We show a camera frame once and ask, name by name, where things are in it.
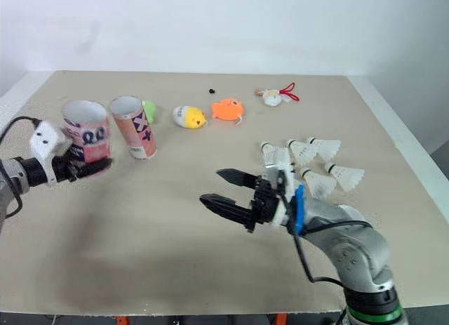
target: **orange object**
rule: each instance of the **orange object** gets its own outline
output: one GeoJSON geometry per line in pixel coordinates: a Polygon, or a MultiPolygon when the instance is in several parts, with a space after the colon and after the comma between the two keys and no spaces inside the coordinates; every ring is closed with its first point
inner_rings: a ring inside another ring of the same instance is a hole
{"type": "Polygon", "coordinates": [[[239,125],[243,116],[243,105],[236,98],[223,99],[212,104],[212,118],[223,120],[237,120],[239,125]]]}
{"type": "Polygon", "coordinates": [[[115,320],[117,320],[117,325],[130,325],[131,324],[131,322],[129,321],[129,317],[117,316],[114,318],[115,318],[115,320]]]}
{"type": "Polygon", "coordinates": [[[287,324],[287,314],[286,313],[278,313],[276,314],[276,325],[286,325],[287,324]]]}

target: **pink printed can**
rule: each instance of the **pink printed can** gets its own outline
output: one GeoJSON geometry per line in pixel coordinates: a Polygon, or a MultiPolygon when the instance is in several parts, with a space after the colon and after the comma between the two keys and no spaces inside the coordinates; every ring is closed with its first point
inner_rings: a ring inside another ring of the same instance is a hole
{"type": "Polygon", "coordinates": [[[72,140],[72,162],[83,166],[111,156],[106,109],[97,102],[75,100],[62,106],[64,127],[72,140]]]}
{"type": "Polygon", "coordinates": [[[131,155],[136,159],[152,158],[157,146],[141,99],[131,95],[118,97],[111,103],[111,112],[131,155]]]}

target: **green ball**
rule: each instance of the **green ball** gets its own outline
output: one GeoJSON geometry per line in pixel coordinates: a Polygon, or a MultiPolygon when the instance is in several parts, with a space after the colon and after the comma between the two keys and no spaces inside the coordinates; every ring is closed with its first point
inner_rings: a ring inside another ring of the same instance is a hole
{"type": "Polygon", "coordinates": [[[142,101],[143,110],[145,111],[145,114],[147,115],[148,122],[150,124],[153,123],[154,117],[156,116],[156,104],[153,102],[150,102],[148,100],[142,101]]]}

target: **table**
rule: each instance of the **table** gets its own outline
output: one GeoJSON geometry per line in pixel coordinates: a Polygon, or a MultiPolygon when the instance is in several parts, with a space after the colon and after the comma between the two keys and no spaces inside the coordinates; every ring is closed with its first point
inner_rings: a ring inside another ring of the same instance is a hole
{"type": "MultiPolygon", "coordinates": [[[[60,108],[69,100],[108,106],[118,95],[136,95],[158,105],[152,127],[159,151],[152,160],[135,160],[111,120],[114,164],[108,172],[36,187],[23,197],[23,211],[1,234],[1,310],[111,315],[340,309],[341,289],[307,281],[285,230],[258,225],[249,234],[198,200],[216,192],[248,204],[252,192],[226,183],[215,171],[260,174],[259,142],[282,145],[310,135],[341,139],[337,164],[366,170],[353,192],[335,190],[328,201],[354,205],[386,237],[403,306],[449,303],[449,281],[443,278],[449,271],[445,204],[427,194],[410,159],[396,148],[404,141],[390,138],[370,110],[374,106],[375,112],[377,103],[367,106],[353,84],[346,77],[291,75],[52,74],[21,113],[61,123],[60,108]],[[253,95],[255,88],[282,88],[292,81],[299,103],[270,108],[253,95]],[[210,88],[216,94],[209,94],[210,88]],[[173,123],[171,112],[179,105],[210,114],[213,102],[228,97],[243,101],[240,126],[211,119],[205,128],[187,130],[173,123]]],[[[27,156],[22,132],[8,136],[4,159],[27,156]]],[[[318,159],[311,168],[324,173],[318,159]]],[[[313,273],[335,276],[330,261],[304,245],[313,273]]]]}

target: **yellow toy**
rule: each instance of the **yellow toy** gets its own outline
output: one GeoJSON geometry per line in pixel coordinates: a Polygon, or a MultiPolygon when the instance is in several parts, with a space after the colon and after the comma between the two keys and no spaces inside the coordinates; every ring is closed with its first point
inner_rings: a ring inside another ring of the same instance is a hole
{"type": "Polygon", "coordinates": [[[198,107],[179,106],[173,110],[173,119],[185,128],[200,128],[208,123],[203,111],[198,107]]]}

